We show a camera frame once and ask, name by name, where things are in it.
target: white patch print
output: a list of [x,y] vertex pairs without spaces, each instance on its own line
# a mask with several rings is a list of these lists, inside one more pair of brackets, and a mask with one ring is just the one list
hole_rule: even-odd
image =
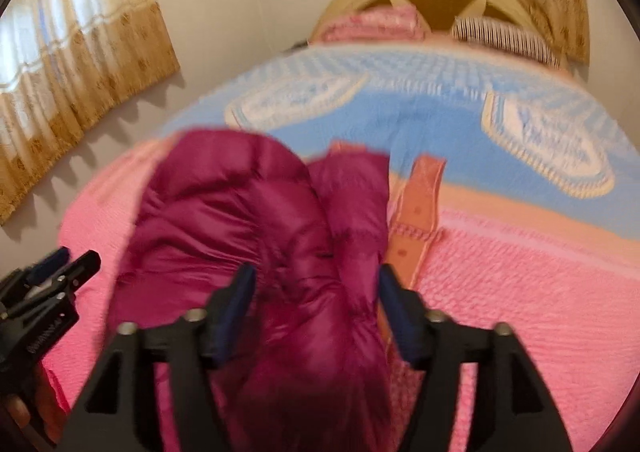
[[614,188],[613,170],[599,140],[570,117],[489,93],[482,130],[572,197],[603,196]]
[[225,122],[229,127],[269,131],[318,118],[350,102],[367,79],[357,74],[271,82],[231,102]]

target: mattress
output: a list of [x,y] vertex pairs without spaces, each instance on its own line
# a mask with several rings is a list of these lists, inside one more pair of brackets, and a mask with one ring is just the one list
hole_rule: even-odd
[[[389,153],[390,221],[416,162],[445,159],[438,238],[409,286],[460,323],[509,321],[574,450],[596,443],[640,371],[640,155],[602,105],[563,74],[444,45],[317,46],[275,58],[203,97],[100,173],[60,231],[74,254],[93,248],[103,260],[79,292],[81,323],[46,360],[71,402],[102,344],[140,191],[182,132],[225,125],[268,133],[306,158],[335,140]],[[71,358],[79,348],[87,352]],[[419,374],[393,348],[389,362],[397,444]],[[468,434],[473,377],[466,368],[456,452]]]

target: screw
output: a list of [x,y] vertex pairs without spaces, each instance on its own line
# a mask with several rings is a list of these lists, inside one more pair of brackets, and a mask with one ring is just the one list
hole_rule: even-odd
[[444,311],[440,311],[439,309],[431,309],[427,313],[427,318],[429,321],[437,324],[449,320],[449,315],[444,313]]
[[188,310],[187,313],[184,314],[184,319],[189,322],[200,322],[207,318],[207,310],[201,307],[197,307],[194,309]]
[[506,322],[498,322],[495,325],[494,331],[501,337],[508,337],[513,335],[513,329]]
[[132,335],[138,331],[138,324],[135,322],[123,322],[118,326],[118,333],[121,335]]

